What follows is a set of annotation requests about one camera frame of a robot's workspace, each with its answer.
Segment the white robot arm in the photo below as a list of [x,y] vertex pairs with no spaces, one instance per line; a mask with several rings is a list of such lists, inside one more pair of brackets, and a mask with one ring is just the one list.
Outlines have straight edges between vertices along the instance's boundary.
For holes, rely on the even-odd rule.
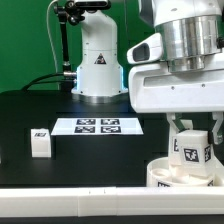
[[[123,91],[116,60],[116,25],[102,13],[109,0],[73,0],[81,11],[83,60],[75,97],[107,102]],[[155,33],[127,52],[132,108],[165,113],[183,128],[179,113],[210,112],[213,142],[223,141],[224,0],[138,0],[139,14]]]

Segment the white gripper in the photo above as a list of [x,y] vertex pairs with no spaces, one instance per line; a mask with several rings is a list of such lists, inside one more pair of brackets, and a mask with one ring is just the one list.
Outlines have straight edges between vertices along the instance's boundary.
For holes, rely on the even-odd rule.
[[209,64],[205,70],[169,73],[164,63],[135,66],[129,74],[129,93],[138,113],[167,113],[170,135],[186,130],[181,121],[187,112],[213,112],[209,140],[223,142],[224,66]]

